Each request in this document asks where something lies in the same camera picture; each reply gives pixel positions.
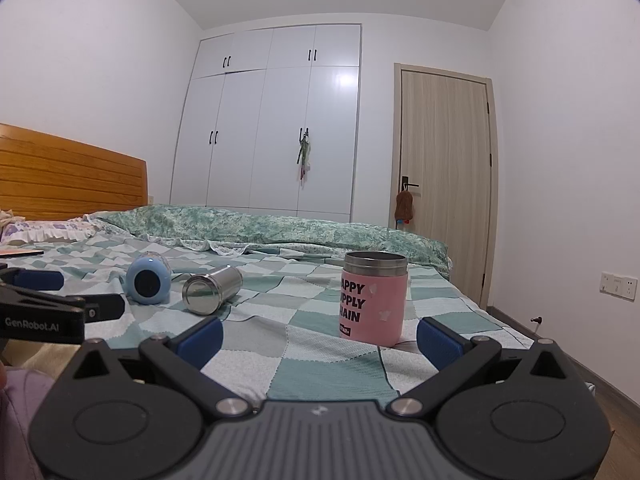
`pink mug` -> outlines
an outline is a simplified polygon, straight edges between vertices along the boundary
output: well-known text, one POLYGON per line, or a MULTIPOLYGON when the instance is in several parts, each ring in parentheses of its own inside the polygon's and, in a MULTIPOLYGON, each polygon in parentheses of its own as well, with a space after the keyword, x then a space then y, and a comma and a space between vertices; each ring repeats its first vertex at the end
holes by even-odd
POLYGON ((377 346, 400 341, 407 260, 400 254, 357 251, 344 258, 340 337, 377 346))

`pillow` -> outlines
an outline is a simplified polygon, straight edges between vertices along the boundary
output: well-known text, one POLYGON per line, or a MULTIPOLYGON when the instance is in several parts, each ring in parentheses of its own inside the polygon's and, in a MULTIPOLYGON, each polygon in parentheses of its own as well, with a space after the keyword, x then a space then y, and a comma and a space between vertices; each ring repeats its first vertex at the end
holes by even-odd
POLYGON ((97 228, 89 222, 25 221, 8 224, 2 230, 0 244, 23 245, 33 242, 77 242, 95 235, 97 228))

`wall outlet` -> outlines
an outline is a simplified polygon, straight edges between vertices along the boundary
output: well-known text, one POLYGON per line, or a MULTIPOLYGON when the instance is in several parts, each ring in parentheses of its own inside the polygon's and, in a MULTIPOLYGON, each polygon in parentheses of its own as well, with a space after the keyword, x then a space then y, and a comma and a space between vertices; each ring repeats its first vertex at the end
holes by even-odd
POLYGON ((636 299, 636 288, 638 287, 638 280, 635 278, 623 278, 622 279, 622 297, 628 300, 636 299))
POLYGON ((600 277, 600 291, 619 298, 635 300, 638 280, 626 276, 618 276, 609 272, 603 272, 600 277))
POLYGON ((611 290, 611 284, 613 283, 613 274, 603 272, 600 277, 600 291, 609 292, 611 290))

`bed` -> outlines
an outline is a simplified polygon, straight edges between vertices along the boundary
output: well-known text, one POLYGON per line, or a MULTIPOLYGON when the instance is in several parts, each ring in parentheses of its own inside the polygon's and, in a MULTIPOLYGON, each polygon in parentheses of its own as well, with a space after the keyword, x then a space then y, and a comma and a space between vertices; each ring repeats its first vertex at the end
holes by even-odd
MULTIPOLYGON (((436 373, 415 343, 423 316, 465 336, 489 335, 506 348, 532 344, 449 283, 446 248, 443 255, 442 244, 417 235, 407 234, 421 240, 365 224, 147 206, 143 161, 12 126, 0 126, 0 189, 0 207, 14 214, 48 221, 80 217, 94 228, 81 240, 28 242, 45 253, 7 260, 60 270, 61 294, 123 293, 124 273, 139 254, 161 253, 168 260, 174 273, 168 301, 144 306, 127 299, 119 320, 86 326, 87 337, 104 338, 112 348, 193 326, 201 318, 182 303, 184 280, 220 265, 240 269, 243 288, 220 313, 222 350, 202 371, 255 404, 265 397, 389 402, 436 373), (341 258, 363 248, 402 251, 412 262, 402 341, 394 348, 338 336, 341 258)), ((55 376, 74 351, 10 342, 5 357, 55 376), (26 359, 20 357, 25 347, 26 359)))

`wardrobe door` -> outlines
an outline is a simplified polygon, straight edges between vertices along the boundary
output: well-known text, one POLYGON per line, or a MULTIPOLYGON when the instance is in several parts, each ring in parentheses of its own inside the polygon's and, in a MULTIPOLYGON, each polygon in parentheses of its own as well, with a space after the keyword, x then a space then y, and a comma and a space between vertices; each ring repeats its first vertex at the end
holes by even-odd
POLYGON ((227 209, 247 215, 296 216, 296 211, 287 211, 286 209, 251 209, 250 207, 227 207, 227 209))
POLYGON ((314 50, 314 66, 359 66, 359 25, 318 25, 314 50))
POLYGON ((266 70, 227 74, 213 140, 207 205, 247 207, 266 70))
POLYGON ((191 78, 196 79, 225 73, 226 60, 231 52, 233 37, 233 34, 227 34, 226 36, 202 40, 191 78))
POLYGON ((267 68, 272 35, 272 28, 236 32, 227 54, 225 71, 243 72, 267 68))
POLYGON ((356 67, 311 69, 305 123, 310 149, 298 210, 351 211, 357 109, 356 67))
POLYGON ((225 76, 192 79, 175 152, 171 203, 205 205, 211 149, 225 76))
POLYGON ((296 210, 296 164, 305 124, 310 68, 267 70, 255 141, 249 207, 296 210))
POLYGON ((311 218, 313 220, 331 220, 348 224, 350 215, 340 213, 319 213, 317 211, 298 211, 298 218, 311 218))
POLYGON ((315 35, 315 25, 274 28, 267 68, 310 66, 315 35))

